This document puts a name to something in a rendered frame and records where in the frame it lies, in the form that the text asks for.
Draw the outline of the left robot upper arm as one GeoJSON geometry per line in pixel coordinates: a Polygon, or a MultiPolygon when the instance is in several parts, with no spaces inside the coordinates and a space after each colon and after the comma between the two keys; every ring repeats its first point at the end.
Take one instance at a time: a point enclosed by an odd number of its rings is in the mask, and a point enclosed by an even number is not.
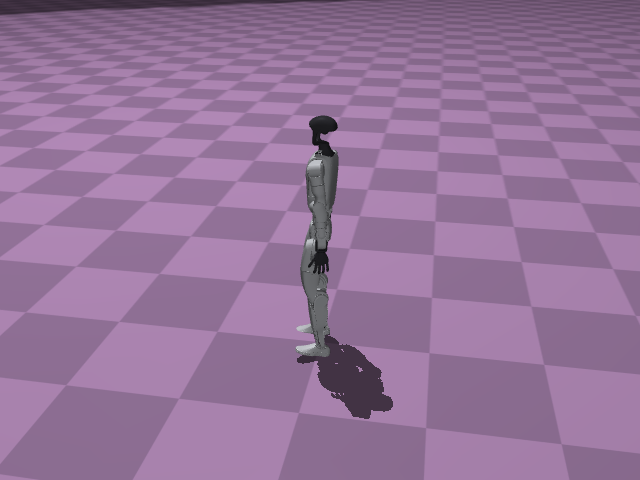
{"type": "Polygon", "coordinates": [[[307,174],[310,180],[312,194],[315,197],[315,200],[310,203],[310,211],[314,213],[313,207],[316,203],[322,203],[326,209],[324,186],[325,168],[323,161],[320,159],[311,161],[307,166],[307,174]]]}

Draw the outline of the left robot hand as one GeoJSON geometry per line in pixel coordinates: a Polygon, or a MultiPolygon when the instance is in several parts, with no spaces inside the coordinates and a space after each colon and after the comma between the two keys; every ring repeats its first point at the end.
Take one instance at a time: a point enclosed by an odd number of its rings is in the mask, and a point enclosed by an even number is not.
{"type": "Polygon", "coordinates": [[[325,253],[327,251],[327,241],[326,241],[326,249],[317,249],[317,240],[315,242],[315,251],[317,252],[314,255],[313,260],[310,262],[310,264],[308,265],[308,267],[310,268],[311,265],[313,263],[315,263],[315,267],[314,267],[314,271],[313,273],[316,273],[317,271],[317,266],[318,266],[318,274],[321,273],[321,266],[322,266],[322,273],[325,272],[325,264],[326,264],[326,271],[329,271],[329,260],[328,260],[328,256],[325,253]],[[315,262],[314,262],[315,261],[315,262]]]}

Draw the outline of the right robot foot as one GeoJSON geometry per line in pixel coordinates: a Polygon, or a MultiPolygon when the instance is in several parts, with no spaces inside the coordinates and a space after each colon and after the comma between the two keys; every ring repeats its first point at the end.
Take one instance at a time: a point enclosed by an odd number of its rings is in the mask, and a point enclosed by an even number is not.
{"type": "MultiPolygon", "coordinates": [[[[298,326],[296,328],[297,331],[300,332],[304,332],[304,333],[313,333],[312,327],[311,327],[311,323],[307,324],[307,325],[302,325],[302,326],[298,326]]],[[[328,326],[325,327],[325,335],[328,335],[330,333],[330,329],[328,326]]]]}

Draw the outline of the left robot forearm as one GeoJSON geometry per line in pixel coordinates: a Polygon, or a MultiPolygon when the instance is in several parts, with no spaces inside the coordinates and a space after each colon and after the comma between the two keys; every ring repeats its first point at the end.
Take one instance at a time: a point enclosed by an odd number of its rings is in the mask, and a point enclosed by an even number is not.
{"type": "Polygon", "coordinates": [[[315,223],[315,236],[317,239],[317,249],[326,249],[326,222],[327,222],[327,212],[325,206],[322,203],[316,203],[313,207],[315,217],[313,218],[313,222],[315,223]]]}

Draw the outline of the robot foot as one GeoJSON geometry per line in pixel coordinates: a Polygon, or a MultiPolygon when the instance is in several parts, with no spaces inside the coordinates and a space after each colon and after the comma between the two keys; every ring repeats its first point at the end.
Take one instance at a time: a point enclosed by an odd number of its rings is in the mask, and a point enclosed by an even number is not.
{"type": "MultiPolygon", "coordinates": [[[[302,326],[298,326],[296,328],[297,331],[300,332],[304,332],[304,333],[313,333],[312,327],[311,327],[311,323],[307,324],[307,325],[302,325],[302,326]]],[[[325,327],[325,335],[328,335],[330,333],[330,329],[328,326],[325,327]]]]}
{"type": "MultiPolygon", "coordinates": [[[[320,347],[320,345],[319,345],[319,347],[320,347]]],[[[321,348],[320,349],[317,348],[316,343],[312,343],[312,344],[309,344],[309,345],[296,346],[295,351],[297,353],[301,354],[301,355],[306,355],[306,356],[327,357],[327,356],[330,355],[330,348],[329,348],[328,345],[325,345],[324,349],[321,349],[321,348]]]]}

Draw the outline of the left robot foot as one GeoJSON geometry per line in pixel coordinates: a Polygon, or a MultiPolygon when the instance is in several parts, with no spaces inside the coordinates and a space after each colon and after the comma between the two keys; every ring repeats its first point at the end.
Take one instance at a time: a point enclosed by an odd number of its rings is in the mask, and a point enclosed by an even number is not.
{"type": "MultiPolygon", "coordinates": [[[[319,345],[319,347],[320,347],[320,345],[319,345]]],[[[321,349],[321,348],[320,349],[317,348],[316,343],[312,343],[312,344],[309,344],[309,345],[296,346],[295,351],[297,353],[301,354],[301,355],[306,355],[306,356],[327,357],[327,356],[330,355],[330,348],[329,348],[328,345],[325,345],[324,349],[321,349]]]]}

